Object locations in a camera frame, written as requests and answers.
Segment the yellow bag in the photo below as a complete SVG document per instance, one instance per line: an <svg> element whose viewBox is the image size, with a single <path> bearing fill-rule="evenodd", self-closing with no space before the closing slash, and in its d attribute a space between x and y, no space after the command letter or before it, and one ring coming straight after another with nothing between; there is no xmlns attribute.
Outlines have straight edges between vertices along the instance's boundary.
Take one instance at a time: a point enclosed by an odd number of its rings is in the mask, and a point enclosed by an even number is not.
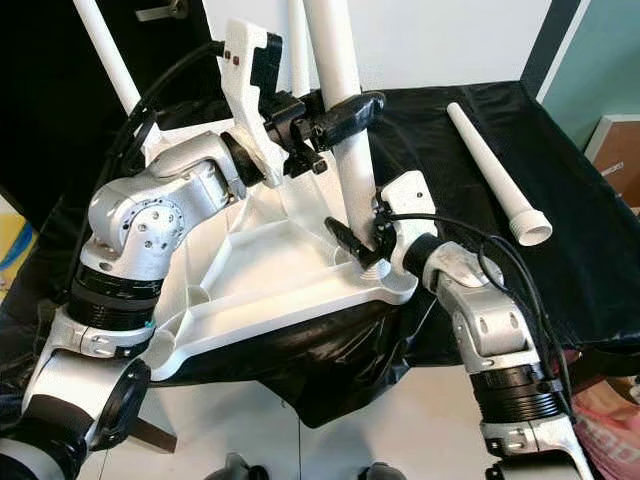
<svg viewBox="0 0 640 480"><path fill-rule="evenodd" d="M20 233L26 227L27 221L14 209L4 197L0 198L0 293L4 297L14 278L12 271L14 262L23 259L24 247L17 250L17 257L13 256L14 244L19 242Z"/></svg>

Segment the black door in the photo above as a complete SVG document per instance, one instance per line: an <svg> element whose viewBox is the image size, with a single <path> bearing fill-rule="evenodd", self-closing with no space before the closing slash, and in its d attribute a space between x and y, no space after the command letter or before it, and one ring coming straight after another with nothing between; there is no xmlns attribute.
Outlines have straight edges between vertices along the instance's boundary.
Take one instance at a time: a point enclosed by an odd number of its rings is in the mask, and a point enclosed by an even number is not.
<svg viewBox="0 0 640 480"><path fill-rule="evenodd" d="M186 0L186 17L155 20L138 14L173 0L95 3L140 91L211 38L204 0ZM1 0L0 13L0 192L42 229L60 204L86 204L127 114L73 0Z"/></svg>

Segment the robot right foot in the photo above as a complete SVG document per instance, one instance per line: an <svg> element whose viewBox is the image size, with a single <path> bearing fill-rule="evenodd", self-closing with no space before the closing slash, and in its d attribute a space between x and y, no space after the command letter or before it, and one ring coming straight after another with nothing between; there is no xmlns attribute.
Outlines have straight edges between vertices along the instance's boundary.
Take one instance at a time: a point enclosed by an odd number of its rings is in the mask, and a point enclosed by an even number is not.
<svg viewBox="0 0 640 480"><path fill-rule="evenodd" d="M374 462L361 468L355 480L407 480L401 470L385 462Z"/></svg>

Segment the brown wooden cabinet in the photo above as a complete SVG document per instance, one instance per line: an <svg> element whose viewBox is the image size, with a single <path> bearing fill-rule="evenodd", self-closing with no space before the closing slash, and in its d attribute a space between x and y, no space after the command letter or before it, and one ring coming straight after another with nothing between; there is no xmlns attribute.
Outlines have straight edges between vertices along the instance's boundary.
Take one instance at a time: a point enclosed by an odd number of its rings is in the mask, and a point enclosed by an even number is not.
<svg viewBox="0 0 640 480"><path fill-rule="evenodd" d="M640 114L605 114L585 156L623 202L640 212Z"/></svg>

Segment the white plastic table top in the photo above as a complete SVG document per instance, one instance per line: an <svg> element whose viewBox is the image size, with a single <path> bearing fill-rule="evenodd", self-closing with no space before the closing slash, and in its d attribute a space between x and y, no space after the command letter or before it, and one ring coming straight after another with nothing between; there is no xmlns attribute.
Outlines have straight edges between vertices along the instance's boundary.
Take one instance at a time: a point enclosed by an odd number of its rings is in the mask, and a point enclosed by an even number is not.
<svg viewBox="0 0 640 480"><path fill-rule="evenodd" d="M212 352L241 340L381 301L403 305L415 276L366 274L326 218L344 219L334 172L264 184L189 230L175 248L155 308L156 332L143 361L152 380L178 381Z"/></svg>

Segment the white plastic table leg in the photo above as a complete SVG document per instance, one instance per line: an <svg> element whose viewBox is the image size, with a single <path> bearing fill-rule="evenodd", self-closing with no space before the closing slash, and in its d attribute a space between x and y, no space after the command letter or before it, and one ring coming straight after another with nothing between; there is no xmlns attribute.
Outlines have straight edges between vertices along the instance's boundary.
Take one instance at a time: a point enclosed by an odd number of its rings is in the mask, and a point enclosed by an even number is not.
<svg viewBox="0 0 640 480"><path fill-rule="evenodd" d="M347 0L303 0L308 32L314 49L317 76L325 109L362 93L358 79ZM349 229L365 246L375 250L372 239L372 205L376 186L369 136L366 131L332 148L337 163Z"/></svg>
<svg viewBox="0 0 640 480"><path fill-rule="evenodd" d="M124 114L133 113L133 109L141 101L141 92L138 91L137 84L125 64L122 51L116 46L99 4L96 0L72 0L72 3L90 37L93 50L99 56L102 68L108 74L111 87L122 105Z"/></svg>
<svg viewBox="0 0 640 480"><path fill-rule="evenodd" d="M289 47L291 47L291 87L296 97L311 91L311 49L305 1L289 0Z"/></svg>
<svg viewBox="0 0 640 480"><path fill-rule="evenodd" d="M492 148L481 137L475 124L457 102L445 105L445 111L470 152L485 182L508 218L508 228L521 246L535 246L553 236L553 225L543 211L535 209L517 186Z"/></svg>

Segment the white board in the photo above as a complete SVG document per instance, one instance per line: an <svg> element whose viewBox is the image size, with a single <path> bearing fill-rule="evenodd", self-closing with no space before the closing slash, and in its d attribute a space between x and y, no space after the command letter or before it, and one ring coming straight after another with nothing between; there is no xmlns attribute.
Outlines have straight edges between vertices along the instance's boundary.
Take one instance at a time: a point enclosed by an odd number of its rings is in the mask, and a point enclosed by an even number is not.
<svg viewBox="0 0 640 480"><path fill-rule="evenodd" d="M516 81L553 0L348 0L364 90Z"/></svg>

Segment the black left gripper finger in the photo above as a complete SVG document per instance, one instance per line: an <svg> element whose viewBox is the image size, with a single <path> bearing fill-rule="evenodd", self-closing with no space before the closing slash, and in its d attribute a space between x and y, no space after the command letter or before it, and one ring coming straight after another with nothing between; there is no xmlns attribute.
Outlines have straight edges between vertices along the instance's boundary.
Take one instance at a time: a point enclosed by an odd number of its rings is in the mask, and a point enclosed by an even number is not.
<svg viewBox="0 0 640 480"><path fill-rule="evenodd" d="M362 92L316 115L316 150L328 151L365 132L387 105L383 92Z"/></svg>

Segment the pink plastic bag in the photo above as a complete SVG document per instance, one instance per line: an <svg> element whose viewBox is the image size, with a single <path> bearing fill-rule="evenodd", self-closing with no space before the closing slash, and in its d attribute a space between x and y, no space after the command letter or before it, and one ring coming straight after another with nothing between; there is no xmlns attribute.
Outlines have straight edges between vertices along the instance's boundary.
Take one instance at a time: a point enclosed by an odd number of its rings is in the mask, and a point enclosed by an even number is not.
<svg viewBox="0 0 640 480"><path fill-rule="evenodd" d="M640 480L640 376L605 378L580 390L573 410L596 479Z"/></svg>

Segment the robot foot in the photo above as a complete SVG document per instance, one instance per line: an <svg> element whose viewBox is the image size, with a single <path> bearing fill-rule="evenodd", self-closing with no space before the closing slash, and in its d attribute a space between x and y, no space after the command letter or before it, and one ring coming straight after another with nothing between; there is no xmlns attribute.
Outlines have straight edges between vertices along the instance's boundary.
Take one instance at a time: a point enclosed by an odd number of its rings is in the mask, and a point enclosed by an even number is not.
<svg viewBox="0 0 640 480"><path fill-rule="evenodd" d="M355 480L407 480L401 470L385 462L374 462L361 468Z"/></svg>
<svg viewBox="0 0 640 480"><path fill-rule="evenodd" d="M264 466L250 465L241 454L232 452L227 454L225 465L204 480L270 480L270 475Z"/></svg>

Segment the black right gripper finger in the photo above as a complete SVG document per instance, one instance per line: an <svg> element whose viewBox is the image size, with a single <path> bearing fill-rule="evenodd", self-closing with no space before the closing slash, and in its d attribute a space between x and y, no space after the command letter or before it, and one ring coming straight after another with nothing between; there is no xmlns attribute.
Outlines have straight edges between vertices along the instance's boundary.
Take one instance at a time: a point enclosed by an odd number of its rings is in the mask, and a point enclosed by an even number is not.
<svg viewBox="0 0 640 480"><path fill-rule="evenodd" d="M370 269L383 260L383 256L378 251L365 246L361 239L342 221L326 218L326 229L337 239L339 246L360 264L362 269Z"/></svg>

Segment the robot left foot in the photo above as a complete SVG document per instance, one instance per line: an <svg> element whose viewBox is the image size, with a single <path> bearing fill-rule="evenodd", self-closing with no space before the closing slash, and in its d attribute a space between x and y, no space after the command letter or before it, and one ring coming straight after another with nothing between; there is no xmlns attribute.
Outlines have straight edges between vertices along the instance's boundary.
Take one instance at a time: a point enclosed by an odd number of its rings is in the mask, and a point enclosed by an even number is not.
<svg viewBox="0 0 640 480"><path fill-rule="evenodd" d="M241 454L232 452L227 454L225 465L204 480L270 480L270 475L264 466L250 465Z"/></svg>

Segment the black plastic sheet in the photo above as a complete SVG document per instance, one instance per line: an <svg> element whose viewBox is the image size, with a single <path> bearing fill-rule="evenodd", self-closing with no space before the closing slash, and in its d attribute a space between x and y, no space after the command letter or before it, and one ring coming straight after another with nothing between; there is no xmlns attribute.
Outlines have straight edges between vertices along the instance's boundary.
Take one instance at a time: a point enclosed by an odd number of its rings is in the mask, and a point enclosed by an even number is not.
<svg viewBox="0 0 640 480"><path fill-rule="evenodd" d="M387 106L370 131L378 182L420 170L439 214L508 233L445 113L449 102L465 109L553 225L549 241L521 256L563 346L640 346L640 219L520 82L387 91ZM56 207L1 305L4 425L18 419L49 330L38 310L64 291L86 204ZM178 384L259 381L292 406L302 424L320 428L361 410L412 367L458 362L447 315L419 293L401 306L366 303L219 349L183 372Z"/></svg>

